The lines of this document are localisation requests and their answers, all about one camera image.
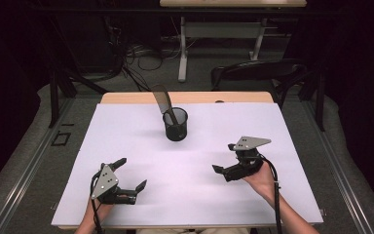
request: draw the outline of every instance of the chair backrest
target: chair backrest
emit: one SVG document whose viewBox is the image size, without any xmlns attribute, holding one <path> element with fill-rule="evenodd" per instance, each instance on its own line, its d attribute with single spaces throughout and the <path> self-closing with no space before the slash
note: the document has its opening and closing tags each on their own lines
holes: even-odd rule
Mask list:
<svg viewBox="0 0 374 234">
<path fill-rule="evenodd" d="M 247 61 L 214 68 L 211 71 L 211 85 L 213 91 L 268 91 L 281 107 L 287 90 L 299 82 L 306 72 L 305 62 L 297 58 Z M 274 79 L 280 81 L 278 87 L 273 85 L 272 80 Z M 264 82 L 259 82 L 262 85 L 256 87 L 254 81 Z M 221 82 L 226 85 L 225 88 L 220 88 Z"/>
<path fill-rule="evenodd" d="M 304 69 L 306 66 L 300 59 L 256 60 L 224 67 L 219 78 L 223 80 L 283 80 Z"/>
</svg>

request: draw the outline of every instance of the table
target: table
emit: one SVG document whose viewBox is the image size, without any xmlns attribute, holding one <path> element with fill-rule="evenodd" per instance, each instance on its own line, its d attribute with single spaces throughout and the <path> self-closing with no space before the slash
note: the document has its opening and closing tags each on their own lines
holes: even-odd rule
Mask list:
<svg viewBox="0 0 374 234">
<path fill-rule="evenodd" d="M 162 7 L 172 8 L 299 8 L 306 0 L 161 0 Z M 257 38 L 250 59 L 257 60 L 263 40 L 267 19 L 260 22 L 186 22 L 181 17 L 181 58 L 178 81 L 186 81 L 186 37 L 205 38 Z"/>
<path fill-rule="evenodd" d="M 115 173 L 119 186 L 134 189 L 144 179 L 147 185 L 134 206 L 114 208 L 102 224 L 105 228 L 275 226 L 273 209 L 250 186 L 243 180 L 226 182 L 212 169 L 212 164 L 237 164 L 227 144 L 236 143 L 241 136 L 272 140 L 259 151 L 277 168 L 280 193 L 310 223 L 322 222 L 281 111 L 269 93 L 169 95 L 173 106 L 189 114 L 188 135 L 179 142 L 166 138 L 152 93 L 104 95 L 52 225 L 76 228 L 87 205 L 91 177 L 99 165 L 126 157 L 127 163 Z"/>
</svg>

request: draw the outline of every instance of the dark fabric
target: dark fabric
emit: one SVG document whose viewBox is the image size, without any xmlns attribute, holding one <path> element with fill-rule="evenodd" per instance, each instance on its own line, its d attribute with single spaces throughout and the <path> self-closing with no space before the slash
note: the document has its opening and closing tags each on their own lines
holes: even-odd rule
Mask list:
<svg viewBox="0 0 374 234">
<path fill-rule="evenodd" d="M 45 83 L 39 56 L 9 6 L 0 9 L 0 172 L 39 108 L 36 91 Z"/>
</svg>

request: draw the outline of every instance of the forearm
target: forearm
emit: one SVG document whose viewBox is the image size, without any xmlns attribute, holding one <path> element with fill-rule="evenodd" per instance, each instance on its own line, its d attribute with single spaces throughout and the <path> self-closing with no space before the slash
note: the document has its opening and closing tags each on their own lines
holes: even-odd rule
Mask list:
<svg viewBox="0 0 374 234">
<path fill-rule="evenodd" d="M 274 208 L 273 197 L 265 198 L 269 205 Z M 296 213 L 290 205 L 280 195 L 280 218 L 289 234 L 316 234 L 315 228 L 309 224 L 302 216 Z"/>
</svg>

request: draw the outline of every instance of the human hand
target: human hand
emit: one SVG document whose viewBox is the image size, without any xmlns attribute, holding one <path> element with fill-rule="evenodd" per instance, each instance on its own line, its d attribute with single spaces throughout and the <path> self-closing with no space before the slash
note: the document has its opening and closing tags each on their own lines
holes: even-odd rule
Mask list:
<svg viewBox="0 0 374 234">
<path fill-rule="evenodd" d="M 269 164 L 263 162 L 259 172 L 243 178 L 272 207 L 275 204 L 275 181 Z"/>
<path fill-rule="evenodd" d="M 95 199 L 94 201 L 95 207 L 98 208 L 96 213 L 98 214 L 99 222 L 102 222 L 110 214 L 114 205 L 100 204 L 97 199 Z M 84 213 L 83 220 L 81 221 L 78 229 L 75 231 L 75 234 L 91 234 L 94 230 L 94 209 L 90 198 L 88 200 L 87 209 Z"/>
</svg>

